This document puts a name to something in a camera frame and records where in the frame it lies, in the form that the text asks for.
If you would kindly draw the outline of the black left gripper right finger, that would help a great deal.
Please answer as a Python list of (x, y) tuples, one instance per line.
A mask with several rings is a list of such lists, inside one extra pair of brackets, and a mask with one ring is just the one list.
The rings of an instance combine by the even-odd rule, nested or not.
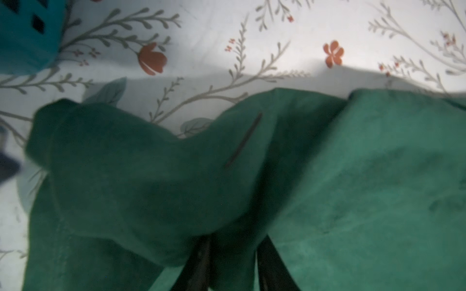
[(269, 236), (256, 254), (260, 291), (300, 291)]

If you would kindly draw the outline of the green t-shirt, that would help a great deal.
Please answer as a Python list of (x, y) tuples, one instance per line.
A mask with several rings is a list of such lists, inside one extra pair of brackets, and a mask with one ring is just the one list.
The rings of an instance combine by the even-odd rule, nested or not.
[(466, 288), (464, 97), (275, 89), (188, 138), (62, 99), (25, 152), (25, 291), (166, 291), (203, 236), (215, 291), (254, 290), (267, 236), (300, 291)]

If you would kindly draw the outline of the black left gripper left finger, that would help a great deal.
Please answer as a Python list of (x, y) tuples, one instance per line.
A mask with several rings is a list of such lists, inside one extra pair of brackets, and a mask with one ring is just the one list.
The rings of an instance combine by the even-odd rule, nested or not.
[(199, 239), (171, 291), (208, 291), (211, 275), (211, 236)]

